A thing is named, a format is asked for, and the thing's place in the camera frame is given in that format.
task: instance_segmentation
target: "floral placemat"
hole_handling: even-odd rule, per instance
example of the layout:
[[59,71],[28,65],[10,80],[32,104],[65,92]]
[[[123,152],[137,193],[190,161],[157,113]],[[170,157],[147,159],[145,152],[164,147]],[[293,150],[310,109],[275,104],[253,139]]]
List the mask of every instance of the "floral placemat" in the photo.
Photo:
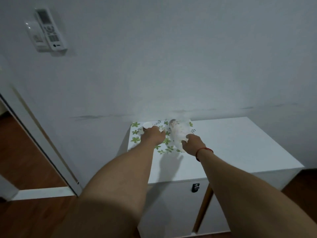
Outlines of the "floral placemat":
[[[164,153],[172,153],[172,152],[180,152],[179,149],[175,147],[174,140],[171,135],[171,129],[168,124],[169,121],[167,120],[157,120],[157,121],[152,121],[152,124],[155,126],[158,126],[160,128],[160,131],[165,130],[166,132],[166,138],[163,141],[162,144],[155,146],[155,150],[159,154],[164,154]],[[141,135],[144,134],[143,132],[143,124],[145,122],[134,122],[131,124],[130,128],[130,141],[128,145],[128,149],[134,147],[138,143],[141,142]],[[195,133],[196,129],[194,128],[194,125],[192,122],[189,122],[191,129],[191,133]]]

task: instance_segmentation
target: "red string bracelet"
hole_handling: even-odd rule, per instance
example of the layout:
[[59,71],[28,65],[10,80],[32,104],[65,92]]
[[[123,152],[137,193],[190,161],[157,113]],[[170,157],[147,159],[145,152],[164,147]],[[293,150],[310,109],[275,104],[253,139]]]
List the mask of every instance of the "red string bracelet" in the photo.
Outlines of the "red string bracelet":
[[195,155],[197,161],[199,161],[199,159],[197,159],[197,154],[198,154],[198,151],[200,151],[201,149],[211,150],[212,152],[214,152],[212,149],[206,148],[206,147],[202,147],[202,148],[198,149],[197,152],[196,152],[196,155]]

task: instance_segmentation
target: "lock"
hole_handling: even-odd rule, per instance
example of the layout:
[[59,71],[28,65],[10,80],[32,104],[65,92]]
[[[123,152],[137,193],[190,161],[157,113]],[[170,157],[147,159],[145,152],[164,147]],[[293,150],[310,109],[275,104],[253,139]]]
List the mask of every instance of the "lock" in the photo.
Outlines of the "lock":
[[195,192],[197,192],[198,190],[199,190],[199,183],[197,183],[197,184],[193,184],[193,187],[192,187],[192,192],[193,193],[195,193]]

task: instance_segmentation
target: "paper cup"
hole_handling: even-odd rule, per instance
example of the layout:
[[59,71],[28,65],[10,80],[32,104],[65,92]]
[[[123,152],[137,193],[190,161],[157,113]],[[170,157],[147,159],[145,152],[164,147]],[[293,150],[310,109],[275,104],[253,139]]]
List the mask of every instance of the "paper cup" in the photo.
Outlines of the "paper cup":
[[152,128],[152,127],[153,127],[152,122],[145,122],[143,124],[143,131],[146,131],[148,128]]

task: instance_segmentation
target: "wall-mounted remote holder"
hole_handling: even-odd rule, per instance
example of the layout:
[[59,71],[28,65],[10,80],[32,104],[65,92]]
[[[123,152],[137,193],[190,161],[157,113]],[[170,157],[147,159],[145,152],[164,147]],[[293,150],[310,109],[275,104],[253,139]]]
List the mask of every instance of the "wall-mounted remote holder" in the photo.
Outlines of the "wall-mounted remote holder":
[[36,8],[35,15],[40,24],[47,43],[53,51],[61,51],[67,49],[67,45],[63,36],[59,32],[51,12],[48,8]]

